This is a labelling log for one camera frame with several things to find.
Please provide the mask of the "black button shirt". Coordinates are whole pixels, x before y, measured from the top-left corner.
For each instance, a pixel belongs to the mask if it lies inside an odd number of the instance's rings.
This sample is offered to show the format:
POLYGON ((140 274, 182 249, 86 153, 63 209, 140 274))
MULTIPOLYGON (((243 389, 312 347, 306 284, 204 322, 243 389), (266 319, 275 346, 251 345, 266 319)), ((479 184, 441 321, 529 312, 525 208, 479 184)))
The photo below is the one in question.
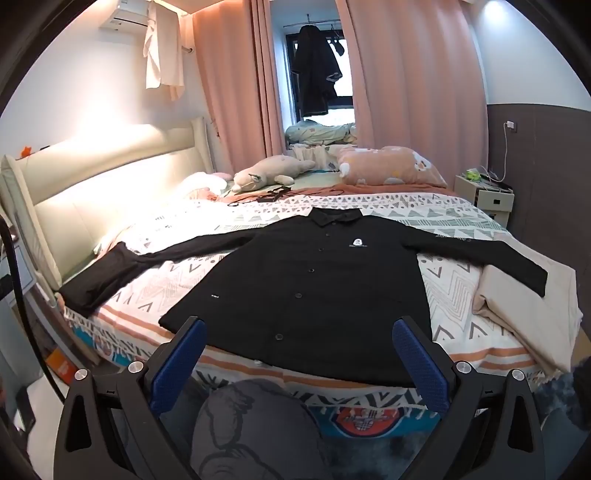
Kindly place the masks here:
POLYGON ((504 242, 438 236, 358 209, 315 208, 263 228, 197 236, 143 255, 125 245, 62 286, 66 306, 92 315, 122 287, 165 262, 221 259, 160 319, 170 332, 191 316, 209 346, 329 379, 408 387, 394 321, 424 333, 431 316, 418 255, 492 265, 538 295, 547 272, 504 242))

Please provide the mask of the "patterned bedspread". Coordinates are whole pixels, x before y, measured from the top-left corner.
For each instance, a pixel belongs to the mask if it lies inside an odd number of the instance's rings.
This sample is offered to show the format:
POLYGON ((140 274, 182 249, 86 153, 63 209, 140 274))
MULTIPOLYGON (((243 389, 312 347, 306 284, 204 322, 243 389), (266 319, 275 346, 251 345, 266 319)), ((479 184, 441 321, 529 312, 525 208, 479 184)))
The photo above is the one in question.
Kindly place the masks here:
POLYGON ((205 389, 267 380, 329 436, 393 437, 436 421, 394 351, 401 317, 480 371, 540 375, 515 334, 472 311, 486 267, 546 293, 546 268, 501 233, 434 189, 182 200, 124 231, 59 295, 75 333, 115 364, 147 359, 195 316, 205 389))

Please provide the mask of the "folded beige sheet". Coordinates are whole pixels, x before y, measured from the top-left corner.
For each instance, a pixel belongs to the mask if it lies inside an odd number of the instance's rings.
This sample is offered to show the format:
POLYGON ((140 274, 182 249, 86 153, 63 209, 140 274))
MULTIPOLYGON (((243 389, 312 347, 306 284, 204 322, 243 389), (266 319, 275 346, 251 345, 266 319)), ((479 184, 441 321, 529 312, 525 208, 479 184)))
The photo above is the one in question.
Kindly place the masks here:
POLYGON ((473 300, 473 313, 513 333, 546 375, 571 371, 571 358, 583 313, 579 309, 576 272, 505 233, 494 238, 508 244, 547 272, 545 295, 486 266, 473 300))

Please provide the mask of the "white nightstand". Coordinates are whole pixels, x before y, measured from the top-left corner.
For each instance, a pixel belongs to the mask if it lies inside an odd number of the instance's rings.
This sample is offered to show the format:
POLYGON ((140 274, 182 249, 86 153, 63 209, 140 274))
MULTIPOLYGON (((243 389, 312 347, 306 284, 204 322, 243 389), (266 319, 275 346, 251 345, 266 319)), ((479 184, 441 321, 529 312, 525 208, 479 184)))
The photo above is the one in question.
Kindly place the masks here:
POLYGON ((515 200, 515 195, 511 189, 501 189, 487 182, 474 182, 457 175, 454 191, 460 197, 485 212, 502 227, 506 228, 508 226, 515 200))

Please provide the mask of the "white pillow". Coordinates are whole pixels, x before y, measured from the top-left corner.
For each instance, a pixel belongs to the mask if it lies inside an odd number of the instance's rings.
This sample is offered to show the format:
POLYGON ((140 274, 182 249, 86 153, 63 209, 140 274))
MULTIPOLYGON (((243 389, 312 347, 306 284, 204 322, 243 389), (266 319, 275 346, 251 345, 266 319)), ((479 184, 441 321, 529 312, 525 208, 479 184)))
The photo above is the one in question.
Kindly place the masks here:
POLYGON ((201 193, 220 195, 228 190, 228 180, 215 173, 197 172, 183 179, 176 187, 180 195, 198 196, 201 193))

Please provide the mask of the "cream upholstered headboard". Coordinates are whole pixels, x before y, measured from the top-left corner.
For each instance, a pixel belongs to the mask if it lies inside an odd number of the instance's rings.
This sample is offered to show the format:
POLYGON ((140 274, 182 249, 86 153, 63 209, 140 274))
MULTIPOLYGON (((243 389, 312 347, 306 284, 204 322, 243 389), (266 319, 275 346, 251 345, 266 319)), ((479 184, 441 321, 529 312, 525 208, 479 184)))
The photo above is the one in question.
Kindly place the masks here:
POLYGON ((24 159, 1 159, 1 201, 47 293, 86 266, 107 234, 211 173, 206 121, 91 131, 24 159))

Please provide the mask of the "beige plush toy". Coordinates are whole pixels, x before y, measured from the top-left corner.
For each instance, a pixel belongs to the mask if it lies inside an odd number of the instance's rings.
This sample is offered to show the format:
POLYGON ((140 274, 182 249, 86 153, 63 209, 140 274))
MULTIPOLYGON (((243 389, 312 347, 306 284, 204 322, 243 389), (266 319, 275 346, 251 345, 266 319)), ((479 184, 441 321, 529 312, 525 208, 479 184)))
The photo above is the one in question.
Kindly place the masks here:
POLYGON ((294 185, 294 180, 298 176, 314 169, 314 160, 300 160, 293 156, 274 155, 236 173, 233 177, 231 191, 246 193, 271 185, 290 187, 294 185))

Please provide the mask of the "peach patterned pillow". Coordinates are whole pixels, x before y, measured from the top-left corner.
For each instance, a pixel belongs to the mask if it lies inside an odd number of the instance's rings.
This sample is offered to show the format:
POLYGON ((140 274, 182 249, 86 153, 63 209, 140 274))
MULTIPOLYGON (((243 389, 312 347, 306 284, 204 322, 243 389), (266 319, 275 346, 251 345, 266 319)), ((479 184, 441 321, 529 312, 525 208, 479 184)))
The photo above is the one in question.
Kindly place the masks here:
POLYGON ((433 163, 407 147, 348 147, 339 154, 339 176, 349 185, 448 184, 433 163))

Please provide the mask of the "crumpled floral blanket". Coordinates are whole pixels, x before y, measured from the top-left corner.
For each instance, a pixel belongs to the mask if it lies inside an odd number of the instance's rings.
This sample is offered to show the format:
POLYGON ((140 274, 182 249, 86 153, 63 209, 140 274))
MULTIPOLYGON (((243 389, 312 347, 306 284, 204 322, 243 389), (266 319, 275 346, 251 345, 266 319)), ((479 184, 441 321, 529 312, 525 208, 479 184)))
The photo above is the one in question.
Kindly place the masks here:
POLYGON ((322 125, 314 120, 301 120, 284 132, 287 144, 325 146, 332 144, 356 144, 356 124, 348 123, 337 126, 322 125))

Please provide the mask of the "right pink curtain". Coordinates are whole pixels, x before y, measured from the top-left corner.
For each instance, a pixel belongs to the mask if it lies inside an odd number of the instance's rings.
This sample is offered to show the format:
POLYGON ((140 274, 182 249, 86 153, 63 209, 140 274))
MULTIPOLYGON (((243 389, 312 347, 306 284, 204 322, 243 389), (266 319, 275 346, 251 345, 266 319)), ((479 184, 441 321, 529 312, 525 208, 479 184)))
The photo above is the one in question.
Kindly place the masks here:
POLYGON ((484 80, 461 2, 348 0, 337 7, 359 146, 409 147, 448 183, 485 164, 484 80))

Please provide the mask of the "pink curtain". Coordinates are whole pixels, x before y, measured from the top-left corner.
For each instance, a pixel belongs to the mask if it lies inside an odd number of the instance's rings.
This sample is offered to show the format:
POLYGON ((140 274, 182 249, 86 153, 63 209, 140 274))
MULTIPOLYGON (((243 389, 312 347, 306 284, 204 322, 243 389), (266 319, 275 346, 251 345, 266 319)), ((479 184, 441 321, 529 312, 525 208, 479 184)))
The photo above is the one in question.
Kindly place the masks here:
POLYGON ((337 7, 359 146, 409 147, 448 183, 485 164, 484 80, 461 2, 348 0, 337 7))
POLYGON ((228 173, 283 153, 269 1, 220 1, 192 16, 204 95, 228 173))

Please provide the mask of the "hanging white shirt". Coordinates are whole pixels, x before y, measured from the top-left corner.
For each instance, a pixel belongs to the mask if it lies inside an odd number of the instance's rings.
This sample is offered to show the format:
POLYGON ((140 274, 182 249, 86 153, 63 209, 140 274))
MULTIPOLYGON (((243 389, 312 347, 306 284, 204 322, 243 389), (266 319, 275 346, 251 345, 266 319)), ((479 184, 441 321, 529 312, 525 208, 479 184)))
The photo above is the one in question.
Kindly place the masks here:
POLYGON ((183 49, 177 14, 150 1, 143 44, 146 59, 145 87, 166 87, 171 100, 184 93, 183 49))

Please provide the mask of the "hanging black jacket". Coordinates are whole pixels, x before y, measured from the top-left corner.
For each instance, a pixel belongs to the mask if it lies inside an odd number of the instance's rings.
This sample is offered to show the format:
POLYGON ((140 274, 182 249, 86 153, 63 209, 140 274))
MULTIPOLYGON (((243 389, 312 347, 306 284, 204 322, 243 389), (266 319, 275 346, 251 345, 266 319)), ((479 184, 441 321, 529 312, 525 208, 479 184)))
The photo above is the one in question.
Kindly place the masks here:
POLYGON ((325 115, 338 97, 335 83, 342 71, 325 33, 315 25, 304 25, 297 36, 291 71, 297 75, 301 116, 325 115))

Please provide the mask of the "left pink curtain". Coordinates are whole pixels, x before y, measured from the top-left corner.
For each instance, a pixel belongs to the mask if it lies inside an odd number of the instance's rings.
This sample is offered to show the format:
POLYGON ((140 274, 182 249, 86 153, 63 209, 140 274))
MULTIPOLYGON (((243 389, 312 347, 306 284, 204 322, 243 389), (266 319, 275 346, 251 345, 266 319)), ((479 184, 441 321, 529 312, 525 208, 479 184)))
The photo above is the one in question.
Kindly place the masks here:
POLYGON ((204 95, 228 173, 283 153, 269 1, 220 1, 192 16, 204 95))

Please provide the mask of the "white air conditioner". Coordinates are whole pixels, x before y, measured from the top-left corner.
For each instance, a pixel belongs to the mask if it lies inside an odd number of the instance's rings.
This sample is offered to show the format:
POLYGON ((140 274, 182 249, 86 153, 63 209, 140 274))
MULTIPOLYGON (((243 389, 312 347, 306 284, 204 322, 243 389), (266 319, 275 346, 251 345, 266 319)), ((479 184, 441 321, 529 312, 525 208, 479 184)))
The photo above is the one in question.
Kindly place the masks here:
POLYGON ((145 0, 118 0, 112 5, 102 29, 116 32, 144 34, 147 28, 148 2, 145 0))

